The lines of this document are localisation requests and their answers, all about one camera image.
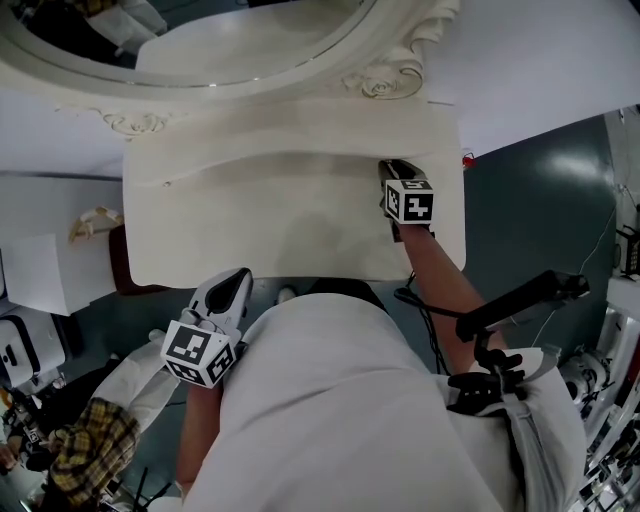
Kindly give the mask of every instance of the yellow plaid shirt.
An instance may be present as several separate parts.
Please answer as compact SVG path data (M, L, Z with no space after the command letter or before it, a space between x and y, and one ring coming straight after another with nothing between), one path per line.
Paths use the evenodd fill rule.
M92 398L76 424L63 431L64 446L49 477L72 508L97 503L111 479L131 462L140 425L122 407Z

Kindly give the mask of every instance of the mirror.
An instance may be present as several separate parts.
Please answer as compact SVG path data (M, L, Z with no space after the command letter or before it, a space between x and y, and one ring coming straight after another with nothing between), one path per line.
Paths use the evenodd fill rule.
M113 76L127 78L113 80L129 84L144 84L135 70L171 76L168 83L178 87L212 87L261 80L313 60L344 39L376 0L7 1L3 8L19 22L17 30L76 57L61 66L40 43L43 60L89 76L120 68Z

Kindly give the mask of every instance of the white shirt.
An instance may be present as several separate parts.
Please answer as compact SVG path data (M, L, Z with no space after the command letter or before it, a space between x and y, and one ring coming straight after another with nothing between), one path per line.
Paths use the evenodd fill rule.
M379 308L299 297L245 341L186 512L523 510L505 421L447 411L446 378ZM529 384L527 401L577 492L584 431L556 369Z

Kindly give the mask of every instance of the person's arm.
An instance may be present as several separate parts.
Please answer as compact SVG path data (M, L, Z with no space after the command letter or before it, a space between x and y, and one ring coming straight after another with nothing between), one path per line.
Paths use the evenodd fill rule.
M16 443L14 441L15 438L10 437L7 441L8 444L0 443L0 466L5 472L11 471L18 463L17 457L19 455L19 446L18 451L16 451Z
M468 313L485 301L446 255L440 244L421 226L398 225L416 281L425 304ZM462 343L456 336L456 319L432 314L440 349L446 354L452 374L466 373L475 361L473 343ZM496 333L490 348L507 348Z
M191 386L187 398L187 414L182 427L176 480L182 498L191 490L204 458L220 433L222 386L205 389Z

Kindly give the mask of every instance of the fiducial marker cube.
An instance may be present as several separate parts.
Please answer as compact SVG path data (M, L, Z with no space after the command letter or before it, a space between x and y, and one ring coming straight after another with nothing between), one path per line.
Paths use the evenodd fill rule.
M178 379L211 389L236 362L239 339L172 320L161 354Z
M384 191L385 211L398 224L431 224L434 194L428 180L386 180Z

